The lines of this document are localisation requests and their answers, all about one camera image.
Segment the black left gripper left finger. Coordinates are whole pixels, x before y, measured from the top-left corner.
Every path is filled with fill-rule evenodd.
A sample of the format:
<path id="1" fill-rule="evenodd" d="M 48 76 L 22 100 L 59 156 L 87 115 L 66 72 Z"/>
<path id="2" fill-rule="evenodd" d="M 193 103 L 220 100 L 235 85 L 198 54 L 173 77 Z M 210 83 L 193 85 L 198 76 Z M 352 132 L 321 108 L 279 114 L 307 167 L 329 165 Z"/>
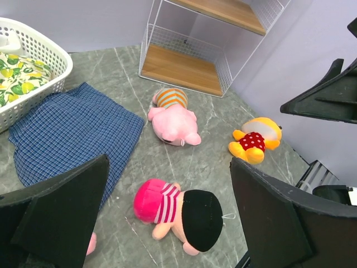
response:
<path id="1" fill-rule="evenodd" d="M 107 155 L 1 195 L 1 267 L 28 254 L 56 267 L 82 267 L 109 173 Z"/>

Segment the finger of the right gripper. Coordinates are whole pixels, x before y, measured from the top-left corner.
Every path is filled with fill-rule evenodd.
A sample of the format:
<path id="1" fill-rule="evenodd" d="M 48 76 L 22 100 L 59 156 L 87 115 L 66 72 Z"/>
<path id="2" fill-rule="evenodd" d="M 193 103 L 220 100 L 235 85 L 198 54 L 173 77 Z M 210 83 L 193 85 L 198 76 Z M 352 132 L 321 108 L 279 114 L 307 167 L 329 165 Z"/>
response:
<path id="1" fill-rule="evenodd" d="M 356 124 L 356 61 L 345 70 L 343 63 L 334 60 L 316 85 L 281 105 L 280 112 Z"/>

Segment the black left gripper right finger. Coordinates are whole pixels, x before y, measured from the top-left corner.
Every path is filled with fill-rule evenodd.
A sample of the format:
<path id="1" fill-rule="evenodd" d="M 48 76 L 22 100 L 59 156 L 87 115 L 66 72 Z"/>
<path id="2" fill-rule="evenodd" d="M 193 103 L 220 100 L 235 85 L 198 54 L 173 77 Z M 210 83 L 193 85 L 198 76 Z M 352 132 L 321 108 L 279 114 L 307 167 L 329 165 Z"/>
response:
<path id="1" fill-rule="evenodd" d="M 239 267 L 355 267 L 356 189 L 312 193 L 233 158 L 231 181 L 248 250 Z"/>

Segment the yellow bear plush polka dot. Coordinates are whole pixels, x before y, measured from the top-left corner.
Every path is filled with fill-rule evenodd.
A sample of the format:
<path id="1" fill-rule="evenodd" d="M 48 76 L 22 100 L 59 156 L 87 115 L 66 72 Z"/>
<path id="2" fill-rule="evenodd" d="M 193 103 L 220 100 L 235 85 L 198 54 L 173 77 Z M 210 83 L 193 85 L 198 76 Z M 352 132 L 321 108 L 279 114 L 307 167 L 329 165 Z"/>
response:
<path id="1" fill-rule="evenodd" d="M 257 117 L 232 133 L 235 141 L 228 144 L 229 152 L 249 164 L 260 164 L 265 150 L 275 150 L 281 142 L 282 127 L 267 117 Z"/>

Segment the pink pig plush striped shirt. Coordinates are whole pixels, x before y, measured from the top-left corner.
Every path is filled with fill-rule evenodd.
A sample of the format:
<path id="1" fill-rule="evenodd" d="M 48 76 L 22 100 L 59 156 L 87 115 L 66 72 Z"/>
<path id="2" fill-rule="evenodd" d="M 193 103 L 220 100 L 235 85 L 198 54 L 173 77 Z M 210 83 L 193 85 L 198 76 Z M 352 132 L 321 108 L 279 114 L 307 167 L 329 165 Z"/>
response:
<path id="1" fill-rule="evenodd" d="M 187 109 L 188 97 L 183 90 L 162 88 L 152 102 L 155 106 L 149 110 L 148 120 L 160 140 L 174 146 L 201 144 L 197 118 Z"/>

